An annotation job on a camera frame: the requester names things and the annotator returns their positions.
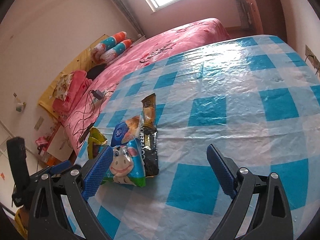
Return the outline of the blue tissue pack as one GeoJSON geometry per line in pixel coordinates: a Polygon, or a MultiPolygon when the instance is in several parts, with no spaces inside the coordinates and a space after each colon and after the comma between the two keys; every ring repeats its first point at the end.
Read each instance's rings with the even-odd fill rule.
{"type": "Polygon", "coordinates": [[[136,115],[116,125],[111,139],[111,147],[126,145],[139,136],[142,117],[136,115]]]}

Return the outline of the pink love bedspread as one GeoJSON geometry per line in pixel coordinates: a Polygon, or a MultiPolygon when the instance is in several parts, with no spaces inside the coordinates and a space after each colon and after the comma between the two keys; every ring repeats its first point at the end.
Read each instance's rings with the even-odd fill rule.
{"type": "Polygon", "coordinates": [[[220,20],[208,18],[167,30],[129,48],[93,80],[64,122],[65,132],[75,153],[78,154],[82,147],[79,142],[82,132],[96,121],[124,76],[189,49],[228,39],[230,35],[220,20]],[[105,95],[103,100],[92,105],[91,91],[96,89],[105,95]]]}

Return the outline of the folded pink blanket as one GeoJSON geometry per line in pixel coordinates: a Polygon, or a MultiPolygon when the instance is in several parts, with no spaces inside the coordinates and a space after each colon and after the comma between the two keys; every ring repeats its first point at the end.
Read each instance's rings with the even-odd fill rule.
{"type": "Polygon", "coordinates": [[[58,115],[69,115],[73,109],[77,106],[80,99],[87,91],[92,83],[92,80],[86,77],[87,72],[84,70],[75,70],[71,72],[73,79],[69,88],[67,98],[65,101],[54,99],[52,108],[58,115]]]}

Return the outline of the blue cow wet-wipes pack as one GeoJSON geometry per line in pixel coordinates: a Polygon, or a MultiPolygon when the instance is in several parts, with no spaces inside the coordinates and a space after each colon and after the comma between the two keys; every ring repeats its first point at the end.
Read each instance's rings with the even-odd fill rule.
{"type": "Polygon", "coordinates": [[[101,183],[108,181],[144,187],[146,185],[145,168],[137,139],[125,145],[114,146],[112,150],[113,159],[101,183]]]}

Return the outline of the blue white checkered tablecloth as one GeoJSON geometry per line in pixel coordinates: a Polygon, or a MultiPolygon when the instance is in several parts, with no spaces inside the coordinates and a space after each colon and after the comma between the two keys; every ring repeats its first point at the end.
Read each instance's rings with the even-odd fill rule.
{"type": "Polygon", "coordinates": [[[108,69],[118,87],[95,126],[108,138],[156,95],[159,174],[106,182],[89,204],[113,239],[208,239],[231,200],[206,157],[215,145],[252,173],[279,174],[299,237],[319,209],[319,79],[276,36],[192,49],[144,68],[108,69]]]}

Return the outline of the black phone on bed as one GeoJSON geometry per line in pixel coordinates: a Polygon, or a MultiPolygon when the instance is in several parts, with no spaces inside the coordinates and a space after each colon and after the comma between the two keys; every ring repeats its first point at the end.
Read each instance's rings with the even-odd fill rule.
{"type": "Polygon", "coordinates": [[[87,135],[90,132],[90,129],[93,127],[94,123],[91,123],[86,129],[84,129],[84,131],[82,132],[80,138],[79,138],[79,142],[83,143],[84,140],[86,139],[87,135]]]}

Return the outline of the orange box beside nightstand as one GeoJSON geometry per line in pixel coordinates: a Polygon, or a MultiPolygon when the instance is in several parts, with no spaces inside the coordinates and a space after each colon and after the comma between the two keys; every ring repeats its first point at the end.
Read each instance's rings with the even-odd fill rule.
{"type": "Polygon", "coordinates": [[[56,164],[56,158],[43,148],[40,148],[39,156],[42,162],[44,162],[47,166],[54,166],[56,164]]]}

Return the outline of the black garment on bed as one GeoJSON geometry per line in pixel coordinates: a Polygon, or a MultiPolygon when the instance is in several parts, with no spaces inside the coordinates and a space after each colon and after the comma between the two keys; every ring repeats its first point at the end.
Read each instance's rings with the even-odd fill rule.
{"type": "Polygon", "coordinates": [[[96,65],[87,72],[86,77],[90,80],[94,80],[106,69],[106,67],[107,64],[105,63],[96,65]]]}

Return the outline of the wooden dresser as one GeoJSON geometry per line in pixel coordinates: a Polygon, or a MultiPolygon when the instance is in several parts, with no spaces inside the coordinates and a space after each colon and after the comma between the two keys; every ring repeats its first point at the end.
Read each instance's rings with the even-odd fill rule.
{"type": "Polygon", "coordinates": [[[263,25],[256,0],[235,0],[240,16],[241,28],[263,34],[263,25]]]}

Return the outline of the teal orange bolster pillow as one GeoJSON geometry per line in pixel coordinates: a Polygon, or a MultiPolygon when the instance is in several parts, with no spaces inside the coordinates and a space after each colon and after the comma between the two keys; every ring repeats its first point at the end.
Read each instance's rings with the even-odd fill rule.
{"type": "Polygon", "coordinates": [[[115,60],[118,56],[125,52],[132,44],[130,39],[123,40],[113,48],[108,49],[107,51],[103,52],[99,57],[99,63],[109,64],[113,60],[115,60]]]}
{"type": "Polygon", "coordinates": [[[115,47],[117,44],[125,40],[127,33],[124,31],[118,32],[113,36],[110,36],[102,41],[100,41],[92,50],[91,50],[91,59],[97,61],[102,53],[115,47]]]}

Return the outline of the lower teal orange bolster pillow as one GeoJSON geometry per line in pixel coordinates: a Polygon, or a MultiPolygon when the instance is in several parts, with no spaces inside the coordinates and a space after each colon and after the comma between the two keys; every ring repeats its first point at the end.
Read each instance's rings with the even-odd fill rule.
{"type": "Polygon", "coordinates": [[[132,44],[130,39],[123,40],[113,48],[108,49],[107,51],[103,52],[99,57],[99,63],[109,64],[113,60],[115,60],[118,56],[125,52],[132,44]]]}

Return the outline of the wall socket plate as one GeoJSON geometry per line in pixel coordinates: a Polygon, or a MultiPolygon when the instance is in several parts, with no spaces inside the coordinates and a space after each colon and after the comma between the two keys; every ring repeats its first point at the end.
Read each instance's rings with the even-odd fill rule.
{"type": "Polygon", "coordinates": [[[43,118],[42,116],[40,116],[39,119],[37,120],[35,126],[34,126],[34,129],[35,129],[36,131],[38,131],[38,130],[40,129],[43,121],[44,121],[44,118],[43,118]]]}

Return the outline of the floral pillow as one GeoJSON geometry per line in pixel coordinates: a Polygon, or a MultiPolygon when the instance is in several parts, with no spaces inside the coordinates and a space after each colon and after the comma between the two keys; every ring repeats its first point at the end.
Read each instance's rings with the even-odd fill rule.
{"type": "Polygon", "coordinates": [[[65,99],[67,98],[69,88],[72,83],[72,79],[73,79],[73,74],[63,74],[60,77],[59,81],[57,82],[57,85],[54,88],[54,91],[52,93],[52,96],[61,101],[65,101],[65,99]]]}

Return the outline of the black charger adapter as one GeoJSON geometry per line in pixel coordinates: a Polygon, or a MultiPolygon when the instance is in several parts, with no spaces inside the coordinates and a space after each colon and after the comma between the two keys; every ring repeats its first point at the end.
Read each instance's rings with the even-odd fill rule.
{"type": "Polygon", "coordinates": [[[91,92],[97,100],[102,100],[104,98],[105,94],[98,89],[92,90],[91,92]]]}

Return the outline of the grey curtain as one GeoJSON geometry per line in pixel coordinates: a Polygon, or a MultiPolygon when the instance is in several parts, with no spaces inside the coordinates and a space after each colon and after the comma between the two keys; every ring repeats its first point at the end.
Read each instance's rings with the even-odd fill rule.
{"type": "Polygon", "coordinates": [[[133,28],[136,30],[139,36],[145,36],[145,33],[141,26],[139,25],[138,21],[136,20],[132,9],[129,6],[127,0],[111,0],[115,6],[121,11],[124,17],[130,22],[133,28]]]}

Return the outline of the pink item on nightstand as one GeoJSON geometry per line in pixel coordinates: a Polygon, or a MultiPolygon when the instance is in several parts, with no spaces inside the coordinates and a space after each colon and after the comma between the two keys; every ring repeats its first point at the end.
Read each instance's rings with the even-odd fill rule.
{"type": "Polygon", "coordinates": [[[38,147],[44,147],[44,146],[47,146],[48,145],[48,139],[47,137],[39,137],[36,141],[35,141],[36,145],[38,147]]]}

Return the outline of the white red nightstand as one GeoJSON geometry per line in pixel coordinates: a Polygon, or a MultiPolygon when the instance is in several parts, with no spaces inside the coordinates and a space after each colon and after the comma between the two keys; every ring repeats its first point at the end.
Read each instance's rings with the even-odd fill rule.
{"type": "Polygon", "coordinates": [[[70,158],[73,152],[73,147],[65,128],[60,125],[54,133],[52,140],[49,143],[47,152],[60,161],[65,161],[70,158]]]}

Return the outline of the upper teal orange bolster pillow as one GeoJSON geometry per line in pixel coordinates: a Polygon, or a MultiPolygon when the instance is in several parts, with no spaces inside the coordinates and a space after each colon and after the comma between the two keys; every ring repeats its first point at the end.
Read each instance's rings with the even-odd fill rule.
{"type": "Polygon", "coordinates": [[[91,59],[97,61],[102,53],[115,47],[117,44],[125,40],[127,33],[124,31],[118,32],[113,36],[110,36],[102,41],[100,41],[92,50],[91,50],[91,59]]]}

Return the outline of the wall hanging ornament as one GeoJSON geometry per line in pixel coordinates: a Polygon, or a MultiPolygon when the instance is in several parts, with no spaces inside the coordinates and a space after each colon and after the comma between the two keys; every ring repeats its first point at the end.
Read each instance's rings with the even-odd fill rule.
{"type": "Polygon", "coordinates": [[[14,98],[16,100],[16,111],[22,113],[26,107],[26,102],[22,102],[16,93],[14,93],[14,98]]]}

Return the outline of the yellow red snack wrapper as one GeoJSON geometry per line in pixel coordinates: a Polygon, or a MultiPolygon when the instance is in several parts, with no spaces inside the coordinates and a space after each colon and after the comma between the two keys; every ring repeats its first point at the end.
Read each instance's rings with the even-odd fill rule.
{"type": "Polygon", "coordinates": [[[87,141],[87,155],[89,159],[94,159],[101,148],[107,145],[107,138],[97,129],[92,127],[89,131],[89,137],[87,141]]]}

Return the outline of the dark coffee sachet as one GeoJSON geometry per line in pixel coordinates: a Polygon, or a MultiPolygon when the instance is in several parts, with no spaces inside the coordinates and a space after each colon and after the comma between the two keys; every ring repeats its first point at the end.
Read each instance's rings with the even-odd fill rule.
{"type": "Polygon", "coordinates": [[[139,138],[146,177],[159,174],[157,154],[156,94],[153,93],[142,100],[143,124],[139,138]]]}

